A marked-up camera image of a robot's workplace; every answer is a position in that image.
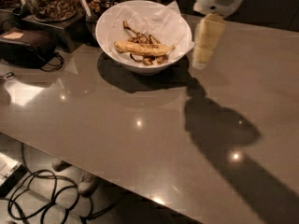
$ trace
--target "table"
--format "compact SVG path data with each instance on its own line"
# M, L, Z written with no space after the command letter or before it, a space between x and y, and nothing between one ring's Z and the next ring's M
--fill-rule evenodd
M85 45L54 73L0 61L0 132L205 224L297 223L298 50L228 22L204 70L142 77Z

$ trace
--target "white floor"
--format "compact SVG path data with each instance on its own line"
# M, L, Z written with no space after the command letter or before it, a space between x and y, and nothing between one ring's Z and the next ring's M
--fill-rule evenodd
M17 161L21 161L21 143L7 137L0 133L0 152L8 155ZM54 172L51 168L51 162L53 157L42 153L34 148L25 146L24 157L27 162L28 168L31 172L49 170ZM50 172L43 172L40 175L50 175ZM81 176L81 170L77 167L71 166L60 173L55 175L63 178L70 178L75 184L79 182ZM7 195L7 198L16 198L18 193L24 191L20 197L16 199L16 203L21 207L25 216L30 216L38 209L42 208L46 204L50 203L51 194L54 189L53 179L33 178L32 182L29 182L29 173L27 173L14 189ZM174 212L159 207L156 203L150 202L141 198L138 195L128 192L125 189L116 187L100 180L99 186L95 193L90 198L83 198L78 196L77 189L65 188L72 186L72 182L68 180L57 181L57 189L55 193L60 193L57 196L56 204L45 211L34 215L27 219L27 222L23 222L18 219L20 214L17 212L16 207L12 205L10 208L11 214L9 214L9 202L0 201L0 224L5 224L7 221L14 221L15 223L30 223L30 224L79 224L79 223L105 223L105 224L162 224L162 223L196 223L186 217L177 216ZM112 205L117 200L120 200L111 210L100 215L101 210ZM74 205L74 208L70 211L69 215L64 220L65 208L70 208ZM86 220L84 222L80 217L93 216L94 218Z

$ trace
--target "white bowl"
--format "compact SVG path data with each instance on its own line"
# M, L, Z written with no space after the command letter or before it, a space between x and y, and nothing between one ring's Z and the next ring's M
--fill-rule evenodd
M135 30L146 35L151 33L169 47L175 45L167 62L145 66L133 61L127 53L118 53L114 42L132 36L123 29L124 20ZM121 66L140 75L159 73L193 48L191 29L178 12L171 7L144 0L122 2L105 11L96 24L95 35L104 53Z

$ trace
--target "black pouch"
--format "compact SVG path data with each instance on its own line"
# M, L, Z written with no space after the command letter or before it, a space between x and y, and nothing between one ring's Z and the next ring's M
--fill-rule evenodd
M57 57L60 60L57 67L61 67L64 59L54 52L56 46L56 39L46 31L12 28L0 35L0 59L17 66L40 69Z

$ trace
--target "glossy table surface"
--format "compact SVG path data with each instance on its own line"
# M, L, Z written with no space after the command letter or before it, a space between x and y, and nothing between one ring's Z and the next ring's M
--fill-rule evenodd
M299 34L228 22L204 70L190 52L150 77L61 54L0 61L1 133L205 224L298 223Z

